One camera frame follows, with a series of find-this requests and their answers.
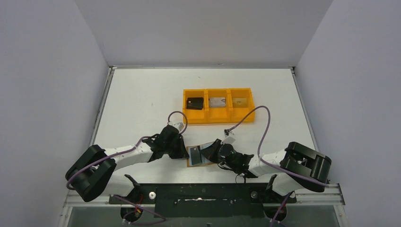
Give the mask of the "tan leather card holder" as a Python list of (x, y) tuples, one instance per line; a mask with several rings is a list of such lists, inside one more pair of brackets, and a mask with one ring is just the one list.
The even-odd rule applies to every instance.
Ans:
[(202, 167), (213, 165), (214, 163), (206, 159), (200, 151), (204, 148), (208, 148), (213, 144), (213, 142), (208, 142), (205, 144), (197, 146), (186, 147), (189, 158), (187, 159), (187, 167)]

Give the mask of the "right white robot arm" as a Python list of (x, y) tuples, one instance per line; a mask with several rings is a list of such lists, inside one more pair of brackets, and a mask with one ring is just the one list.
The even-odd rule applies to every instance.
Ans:
[(216, 140), (202, 148), (200, 154), (245, 178), (270, 174), (266, 196), (273, 202), (298, 189), (324, 192), (332, 164), (328, 156), (294, 141), (284, 150), (256, 157), (237, 152), (231, 144)]

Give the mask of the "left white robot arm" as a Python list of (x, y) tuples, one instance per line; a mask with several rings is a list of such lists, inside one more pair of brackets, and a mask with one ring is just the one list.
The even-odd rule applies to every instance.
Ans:
[(66, 172), (67, 188), (89, 202), (102, 194), (122, 196), (129, 202), (139, 198), (139, 184), (130, 175), (115, 171), (149, 163), (168, 155), (171, 159), (188, 159), (182, 133), (185, 126), (169, 123), (160, 133), (144, 136), (134, 145), (103, 149), (90, 146)]

